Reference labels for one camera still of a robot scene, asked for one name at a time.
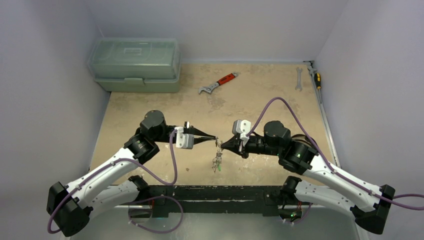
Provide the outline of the large perforated metal keyring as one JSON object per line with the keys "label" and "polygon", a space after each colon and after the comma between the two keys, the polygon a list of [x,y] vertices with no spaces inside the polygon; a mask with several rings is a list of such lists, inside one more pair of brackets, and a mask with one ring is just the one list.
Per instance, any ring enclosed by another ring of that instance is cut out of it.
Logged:
{"label": "large perforated metal keyring", "polygon": [[215,157],[212,159],[212,170],[214,173],[218,171],[218,166],[221,166],[221,163],[222,163],[222,154],[223,154],[223,149],[221,148],[222,143],[223,142],[221,140],[216,138],[215,146],[217,147],[217,151],[216,151]]}

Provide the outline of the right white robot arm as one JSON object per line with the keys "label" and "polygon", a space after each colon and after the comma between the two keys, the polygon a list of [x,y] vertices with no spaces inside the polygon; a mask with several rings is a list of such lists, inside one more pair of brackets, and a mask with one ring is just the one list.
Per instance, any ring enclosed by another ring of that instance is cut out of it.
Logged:
{"label": "right white robot arm", "polygon": [[314,179],[317,186],[296,177],[289,177],[280,196],[288,204],[296,200],[313,203],[347,214],[364,230],[381,235],[384,231],[395,189],[361,180],[332,163],[305,141],[294,140],[291,131],[277,120],[265,124],[264,135],[247,135],[251,123],[236,120],[233,137],[221,148],[246,159],[249,154],[277,156],[285,170]]}

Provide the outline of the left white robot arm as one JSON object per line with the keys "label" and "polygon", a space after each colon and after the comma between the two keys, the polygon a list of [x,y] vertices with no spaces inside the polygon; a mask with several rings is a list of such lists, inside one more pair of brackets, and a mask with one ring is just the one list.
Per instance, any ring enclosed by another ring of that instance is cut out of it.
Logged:
{"label": "left white robot arm", "polygon": [[[163,185],[173,186],[178,179],[174,148],[188,150],[196,144],[214,140],[216,136],[189,122],[183,126],[168,125],[161,111],[148,111],[135,134],[111,158],[74,181],[67,184],[56,182],[49,188],[47,232],[61,232],[70,237],[82,230],[90,218],[109,208],[130,202],[146,203],[149,185],[142,177],[133,177],[118,186],[112,184],[125,174],[142,168]],[[171,182],[161,179],[144,165],[160,151],[157,143],[165,142],[169,144],[174,170]]]}

